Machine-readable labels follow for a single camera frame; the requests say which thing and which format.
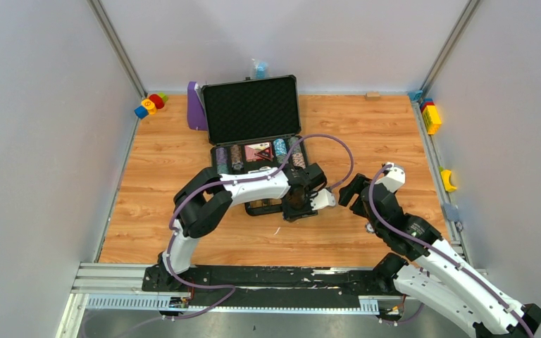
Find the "cable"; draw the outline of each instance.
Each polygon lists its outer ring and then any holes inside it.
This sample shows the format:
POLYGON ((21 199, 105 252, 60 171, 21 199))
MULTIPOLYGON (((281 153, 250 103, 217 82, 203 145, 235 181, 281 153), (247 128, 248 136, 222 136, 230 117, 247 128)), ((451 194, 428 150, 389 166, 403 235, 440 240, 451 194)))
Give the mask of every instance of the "cable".
POLYGON ((242 178, 242 179, 239 179, 239 180, 232 180, 232 181, 217 181, 217 182, 212 182, 212 183, 205 184, 202 187, 194 190, 190 195, 188 195, 187 198, 184 199, 180 203, 180 205, 175 209, 175 211, 173 212, 173 215, 171 216, 171 219, 169 220, 169 228, 173 231, 173 233, 171 234, 171 238, 169 240, 169 245, 167 246, 167 250, 165 251, 165 255, 164 255, 165 259, 166 259, 166 262, 167 262, 167 264, 166 264, 167 271, 176 280, 178 280, 182 284, 190 286, 190 287, 196 287, 196 288, 199 288, 199 289, 231 289, 231 291, 229 291, 229 293, 226 294, 223 298, 219 299, 217 302, 210 305, 208 308, 205 308, 204 310, 200 310, 200 311, 198 311, 196 313, 190 313, 189 315, 182 315, 182 316, 172 317, 171 318, 172 320, 189 319, 189 318, 194 318, 194 317, 197 317, 199 315, 205 314, 205 313, 209 312, 210 310, 212 310, 213 308, 215 308, 216 306, 218 306, 219 304, 223 303, 227 298, 229 298, 235 292, 235 285, 228 285, 228 284, 225 284, 225 285, 200 285, 200 284, 195 284, 195 283, 191 283, 191 282, 188 282, 187 280, 182 279, 177 273, 175 273, 175 271, 173 271, 173 267, 171 266, 170 253, 171 253, 171 248, 173 246, 173 242, 175 241, 175 236, 179 232, 179 229, 176 228, 176 227, 173 227, 173 224, 175 223, 175 220, 179 216, 181 210, 196 195, 198 195, 201 192, 203 192, 203 191, 205 191, 207 189, 210 189, 212 187, 216 187, 218 185, 224 185, 224 184, 236 184, 236 183, 239 184, 239 183, 255 182, 255 181, 259 181, 259 180, 267 180, 268 176, 275 177, 278 173, 281 173, 283 168, 287 165, 287 163, 289 162, 290 156, 292 155, 292 153, 293 153, 294 149, 296 148, 296 146, 298 144, 302 143, 305 139, 309 139, 309 138, 312 138, 312 137, 325 137, 325 138, 328 138, 328 139, 332 139, 332 140, 338 142, 339 144, 341 144, 345 148, 347 153, 349 154, 349 161, 350 161, 349 172, 345 175, 345 177, 343 177, 342 180, 337 181, 337 183, 331 185, 330 187, 328 187, 328 189, 332 190, 332 189, 338 187, 340 184, 345 182, 349 178, 349 176, 351 176, 352 173, 354 172, 354 155, 352 154, 352 151, 349 149, 349 147, 343 141, 341 141, 340 139, 338 139, 338 138, 336 138, 334 136, 331 136, 331 135, 328 135, 328 134, 310 134, 310 135, 306 135, 306 136, 302 137, 301 139, 298 139, 297 142, 295 142, 290 147, 290 150, 287 152, 287 155, 283 159, 283 162, 281 163, 281 165, 279 166, 279 168, 275 172, 273 172, 273 173, 271 173, 269 175, 263 175, 263 176, 258 176, 258 177, 242 178))
MULTIPOLYGON (((426 243, 425 241, 422 241, 421 239, 417 239, 415 238, 414 236, 411 236, 410 234, 407 234, 405 232, 402 232, 401 230, 397 229, 396 227, 392 226, 391 224, 389 224, 379 213, 378 211, 376 210, 376 206, 374 205, 374 200, 372 198, 373 196, 373 190, 374 190, 374 184, 376 183, 376 180, 378 180, 378 177, 380 176, 380 174, 382 174, 383 172, 385 172, 387 169, 391 168, 391 165, 390 164, 387 164, 387 165, 384 165, 377 173, 376 175, 374 175, 374 178, 372 179, 372 181, 370 182, 370 187, 368 188, 368 195, 369 195, 369 203, 370 204, 370 208, 372 209, 372 212, 374 213, 374 215, 376 216, 376 218, 385 226, 387 227, 387 229, 393 231, 395 234, 398 234, 399 236, 405 238, 405 239, 409 239, 415 243, 418 243, 420 244, 421 246, 424 246, 425 248, 429 249, 429 250, 432 250, 434 251, 436 254, 438 254, 439 256, 443 257, 444 259, 446 259, 447 261, 449 261, 451 264, 453 264, 455 266, 455 268, 457 270, 461 270, 463 271, 464 273, 466 273, 468 276, 470 276, 473 280, 475 280, 482 288, 484 288, 484 290, 486 290, 489 294, 491 294, 501 305, 503 305, 503 307, 507 310, 509 310, 509 304, 503 300, 503 298, 501 298, 500 295, 498 295, 497 292, 495 292, 493 289, 491 289, 488 285, 486 285, 486 283, 484 283, 480 278, 478 278, 478 276, 474 275, 470 270, 466 269, 466 268, 463 268, 461 266, 460 263, 457 263, 453 258, 449 257, 447 254, 445 254, 444 252, 440 251, 439 249, 435 248, 434 246, 430 245, 429 243, 426 243)), ((526 322, 522 319, 522 317, 515 311, 515 310, 511 310, 511 315, 517 319, 518 323, 521 325, 521 327, 523 327, 523 329, 528 333, 528 337, 530 338, 534 338, 534 334, 532 333, 532 331, 530 330, 530 328, 528 327, 528 324, 526 324, 526 322)))

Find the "white wall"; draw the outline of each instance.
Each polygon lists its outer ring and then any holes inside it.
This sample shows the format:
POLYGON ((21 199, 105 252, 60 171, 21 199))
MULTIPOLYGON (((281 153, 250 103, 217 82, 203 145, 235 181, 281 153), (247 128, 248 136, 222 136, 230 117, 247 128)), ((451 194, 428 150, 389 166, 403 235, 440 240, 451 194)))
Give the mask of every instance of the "white wall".
POLYGON ((103 0, 149 91, 243 80, 251 58, 301 92, 418 89, 465 0, 103 0))
POLYGON ((53 337, 138 97, 85 0, 0 1, 0 337, 53 337))
POLYGON ((483 1, 429 96, 473 260, 541 306, 541 1, 483 1))

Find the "purple object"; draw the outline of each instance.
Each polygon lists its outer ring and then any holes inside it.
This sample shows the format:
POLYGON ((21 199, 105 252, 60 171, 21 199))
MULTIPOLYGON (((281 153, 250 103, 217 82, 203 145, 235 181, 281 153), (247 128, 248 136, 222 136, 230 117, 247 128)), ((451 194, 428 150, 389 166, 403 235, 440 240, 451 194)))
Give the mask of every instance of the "purple object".
POLYGON ((199 97, 200 86, 198 82, 190 81, 187 85, 187 125, 193 130, 209 130, 204 115, 204 107, 199 97))

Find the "wooden table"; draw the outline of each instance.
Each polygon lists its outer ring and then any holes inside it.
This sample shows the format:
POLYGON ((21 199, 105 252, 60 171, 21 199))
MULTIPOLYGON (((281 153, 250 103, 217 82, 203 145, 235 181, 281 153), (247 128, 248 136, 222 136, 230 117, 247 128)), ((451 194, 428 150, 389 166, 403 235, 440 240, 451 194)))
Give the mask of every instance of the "wooden table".
MULTIPOLYGON (((407 96, 300 96, 301 134, 322 132, 348 144, 355 173, 373 176, 392 161, 406 171, 397 193, 404 211, 425 218, 445 237, 445 223, 430 176, 418 126, 407 96)), ((186 96, 170 96, 166 108, 140 123, 115 211, 100 256, 102 263, 154 263, 168 244, 173 197, 210 166, 205 132, 187 127, 186 96)), ((329 184, 348 170, 346 151, 329 139, 306 141, 329 184)), ((280 214, 251 217, 231 208, 200 241, 192 262, 225 265, 374 266, 389 249, 367 234, 363 218, 337 206, 287 223, 280 214)))

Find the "stack of poker chips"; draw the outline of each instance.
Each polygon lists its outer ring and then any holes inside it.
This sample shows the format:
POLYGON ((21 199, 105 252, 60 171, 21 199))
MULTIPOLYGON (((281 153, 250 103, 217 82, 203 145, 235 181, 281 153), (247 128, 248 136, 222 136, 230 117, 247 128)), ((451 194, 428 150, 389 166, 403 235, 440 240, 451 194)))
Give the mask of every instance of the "stack of poker chips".
MULTIPOLYGON (((298 141, 297 137, 291 137, 288 141, 290 148, 292 148, 295 142, 297 141, 298 141)), ((300 168, 306 167, 306 161, 304 160, 304 153, 301 152, 301 147, 299 146, 299 144, 296 145, 295 148, 293 148, 291 159, 293 161, 293 165, 300 168)))
POLYGON ((241 170, 244 167, 244 162, 242 161, 242 150, 240 146, 234 144, 230 148, 231 152, 231 167, 233 170, 241 170))
POLYGON ((216 172, 219 174, 229 173, 229 160, 227 158, 227 149, 225 149, 225 147, 216 149, 216 172))
POLYGON ((287 156, 287 146, 285 145, 285 141, 283 141, 283 139, 276 139, 273 142, 273 146, 275 147, 277 161, 279 161, 279 164, 282 164, 287 156))

